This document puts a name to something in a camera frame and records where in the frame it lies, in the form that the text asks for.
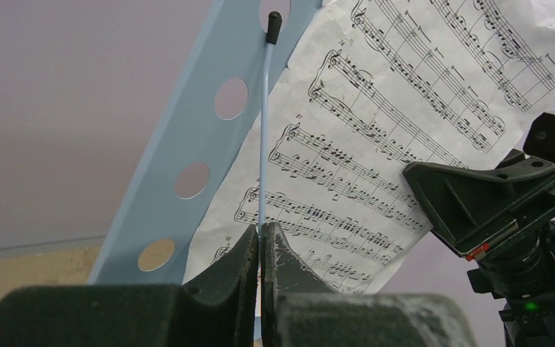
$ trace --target gray wall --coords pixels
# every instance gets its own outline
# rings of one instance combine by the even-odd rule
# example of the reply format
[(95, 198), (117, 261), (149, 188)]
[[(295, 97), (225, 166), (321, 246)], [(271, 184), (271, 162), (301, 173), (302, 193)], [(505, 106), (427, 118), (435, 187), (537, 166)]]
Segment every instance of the gray wall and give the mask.
[[(105, 235), (210, 5), (0, 1), (3, 254)], [(501, 346), (502, 303), (471, 292), (471, 266), (428, 235), (385, 291), (451, 296)]]

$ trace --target green light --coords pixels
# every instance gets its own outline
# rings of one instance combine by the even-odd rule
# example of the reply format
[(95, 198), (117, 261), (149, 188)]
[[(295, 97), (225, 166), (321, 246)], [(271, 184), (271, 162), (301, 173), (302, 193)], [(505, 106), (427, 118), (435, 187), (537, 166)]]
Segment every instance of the green light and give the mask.
[(535, 311), (538, 308), (539, 308), (539, 306), (537, 306), (537, 304), (534, 303), (534, 302), (528, 302), (528, 303), (525, 304), (525, 309), (527, 309), (529, 311)]

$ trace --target red component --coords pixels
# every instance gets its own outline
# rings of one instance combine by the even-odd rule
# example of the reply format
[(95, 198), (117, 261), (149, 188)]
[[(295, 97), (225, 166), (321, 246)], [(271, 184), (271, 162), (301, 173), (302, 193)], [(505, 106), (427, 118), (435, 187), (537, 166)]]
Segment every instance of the red component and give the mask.
[(465, 259), (470, 262), (471, 260), (476, 258), (476, 255), (482, 253), (482, 252), (487, 252), (490, 249), (490, 246), (488, 244), (482, 244), (481, 246), (479, 246), (478, 248), (474, 249), (473, 252), (471, 252), (470, 254), (467, 254), (465, 256)]

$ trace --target blue metal panel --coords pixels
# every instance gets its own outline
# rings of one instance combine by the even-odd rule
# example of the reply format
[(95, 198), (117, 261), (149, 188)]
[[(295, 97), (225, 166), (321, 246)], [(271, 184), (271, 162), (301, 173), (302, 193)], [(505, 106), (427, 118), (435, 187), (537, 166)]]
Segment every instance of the blue metal panel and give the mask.
[[(272, 59), (271, 88), (321, 5), (322, 0), (291, 0), (291, 13)], [(89, 283), (182, 282), (190, 240), (260, 111), (263, 58), (259, 0), (216, 0), (135, 171)], [(245, 81), (249, 98), (242, 114), (226, 121), (216, 115), (213, 101), (218, 88), (232, 77)], [(174, 182), (195, 162), (207, 164), (210, 180), (196, 197), (180, 199)], [(137, 260), (143, 249), (167, 238), (176, 243), (172, 258), (157, 270), (139, 270)]]

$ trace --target sheet music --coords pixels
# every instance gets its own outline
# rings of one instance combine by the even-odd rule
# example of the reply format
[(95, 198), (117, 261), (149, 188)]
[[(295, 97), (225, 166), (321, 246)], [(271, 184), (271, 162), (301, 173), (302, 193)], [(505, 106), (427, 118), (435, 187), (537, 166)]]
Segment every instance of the sheet music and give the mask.
[[(333, 288), (378, 291), (431, 229), (404, 167), (493, 168), (553, 92), (555, 1), (328, 1), (270, 96), (267, 220)], [(184, 280), (257, 223), (259, 128)]]

